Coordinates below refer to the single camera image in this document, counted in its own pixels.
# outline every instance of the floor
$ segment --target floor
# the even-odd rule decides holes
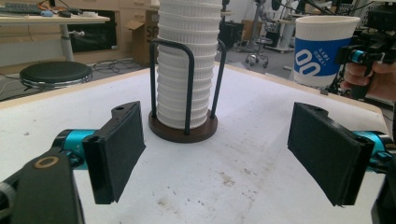
[[[226,63],[241,67],[247,70],[251,70],[260,74],[272,74],[277,77],[282,77],[285,79],[292,80],[292,76],[290,75],[290,68],[293,65],[293,54],[294,52],[291,50],[274,50],[274,49],[265,49],[264,53],[268,56],[269,62],[267,67],[263,67],[262,62],[255,64],[253,66],[246,63],[246,57],[249,55],[249,51],[251,51],[253,47],[237,47],[235,46],[232,49],[227,51]],[[220,53],[216,57],[216,61],[219,62]],[[134,63],[132,59],[118,60],[118,61],[108,61],[108,62],[100,62],[96,64],[89,64],[92,67],[92,80],[97,80],[106,77],[117,76],[129,72],[133,72],[139,69],[143,69],[145,67],[139,66]],[[31,94],[37,94],[42,92],[38,89],[29,89],[23,86],[19,81],[19,75],[6,75],[0,76],[0,102],[11,100]],[[392,107],[383,104],[377,104],[376,102],[372,103],[377,105],[382,109],[384,120],[387,123],[389,134],[392,134],[392,118],[393,112]]]

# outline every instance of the office chair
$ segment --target office chair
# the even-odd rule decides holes
[[[254,64],[259,63],[260,60],[262,60],[263,64],[262,66],[266,68],[268,66],[268,56],[264,55],[264,46],[265,45],[271,45],[273,43],[272,39],[265,38],[265,37],[257,37],[254,38],[255,43],[259,46],[259,49],[254,52],[250,53],[246,59],[245,62],[250,64],[250,66],[254,66]]]
[[[51,90],[88,82],[92,69],[75,62],[37,63],[22,69],[20,79],[28,88]]]

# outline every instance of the brown box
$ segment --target brown box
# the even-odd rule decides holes
[[[140,65],[149,65],[149,43],[158,35],[158,10],[146,10],[146,19],[128,21],[124,26],[132,30],[132,57]]]
[[[241,23],[244,24],[244,32],[242,35],[242,39],[243,40],[250,40],[251,38],[251,31],[253,29],[253,23],[254,21],[246,21],[246,20],[242,20]],[[260,32],[262,31],[262,22],[261,21],[257,21],[257,25],[256,25],[256,34],[254,36],[260,36]]]

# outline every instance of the paper cup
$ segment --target paper cup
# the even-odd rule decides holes
[[[334,62],[340,47],[347,46],[358,17],[309,16],[296,20],[294,80],[314,88],[332,84],[340,64]]]

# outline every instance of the white table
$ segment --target white table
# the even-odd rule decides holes
[[[0,17],[0,26],[43,25],[45,28],[45,25],[56,24],[60,26],[62,33],[60,39],[0,44],[0,66],[38,62],[62,56],[67,61],[73,62],[73,50],[67,24],[103,23],[109,20],[107,17],[86,18],[77,15],[72,15],[71,18],[63,18],[58,15],[25,18]]]
[[[333,207],[287,140],[294,102],[328,110],[349,130],[386,133],[381,111],[231,66],[218,130],[194,144],[168,142],[149,129],[149,70],[4,102],[0,179],[48,150],[60,131],[99,129],[110,109],[132,101],[141,102],[147,148],[119,203],[95,204],[88,172],[75,171],[87,223],[371,223],[383,175],[366,173],[356,205]]]

